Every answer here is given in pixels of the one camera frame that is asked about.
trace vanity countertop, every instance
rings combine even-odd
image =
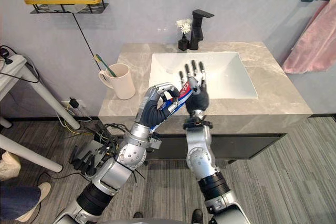
[[[210,99],[207,119],[214,124],[212,133],[283,133],[301,122],[312,111],[262,42],[201,42],[197,51],[239,53],[253,85],[257,99]],[[132,73],[136,94],[120,100],[107,90],[99,118],[103,123],[118,122],[131,126],[148,89],[153,53],[185,53],[177,44],[125,44],[118,63],[127,64]],[[157,132],[184,133],[182,124],[188,115],[185,107],[177,111]]]

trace jeans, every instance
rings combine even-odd
[[[14,220],[33,209],[41,190],[33,186],[0,187],[0,220]]]

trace wall shelf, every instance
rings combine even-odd
[[[86,4],[86,7],[79,12],[82,14],[100,14],[103,13],[108,3],[104,0],[25,0],[27,5],[33,5],[34,10],[31,14],[42,13],[72,13],[65,10],[66,5]],[[59,5],[60,10],[50,9],[52,5]]]

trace black shoe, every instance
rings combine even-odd
[[[141,212],[136,212],[133,215],[133,219],[143,219],[143,214]]]
[[[195,209],[193,211],[193,216],[191,217],[191,223],[199,223],[199,224],[203,224],[203,213],[202,210],[200,209]]]

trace bathroom sink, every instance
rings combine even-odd
[[[153,54],[149,87],[171,82],[181,89],[179,71],[185,75],[184,65],[191,60],[202,61],[206,71],[210,99],[255,99],[256,89],[237,52],[196,52]]]

